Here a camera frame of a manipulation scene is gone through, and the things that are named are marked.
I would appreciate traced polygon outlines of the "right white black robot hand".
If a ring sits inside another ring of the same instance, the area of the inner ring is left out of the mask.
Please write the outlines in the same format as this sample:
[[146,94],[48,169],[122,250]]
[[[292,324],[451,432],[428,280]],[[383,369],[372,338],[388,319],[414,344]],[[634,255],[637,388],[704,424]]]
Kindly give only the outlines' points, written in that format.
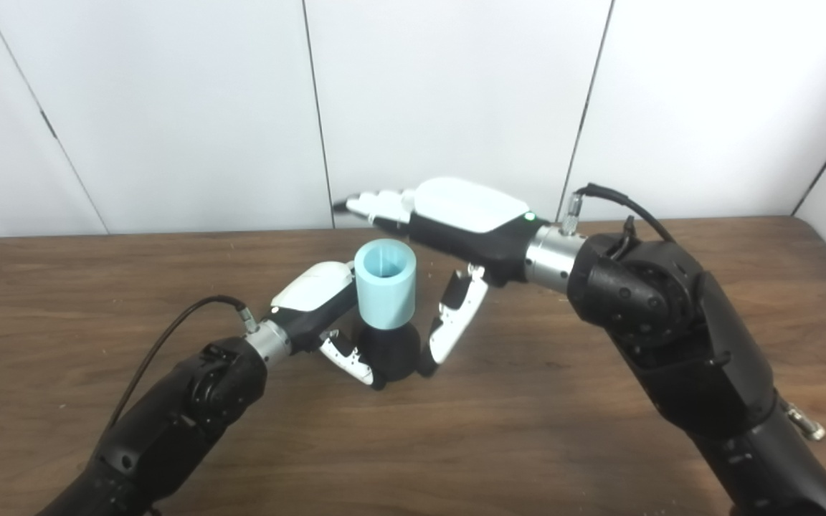
[[424,378],[447,360],[490,288],[525,283],[528,248],[549,225],[526,202],[453,177],[403,191],[355,193],[337,201],[333,210],[467,264],[452,273],[432,321],[417,365]]

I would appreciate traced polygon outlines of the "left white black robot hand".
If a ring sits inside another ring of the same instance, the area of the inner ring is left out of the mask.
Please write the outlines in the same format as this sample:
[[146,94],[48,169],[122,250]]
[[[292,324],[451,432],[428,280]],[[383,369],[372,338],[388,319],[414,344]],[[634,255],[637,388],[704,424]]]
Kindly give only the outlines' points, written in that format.
[[284,331],[288,355],[319,352],[368,388],[383,390],[361,346],[334,325],[357,307],[353,261],[325,261],[299,274],[275,296],[265,320]]

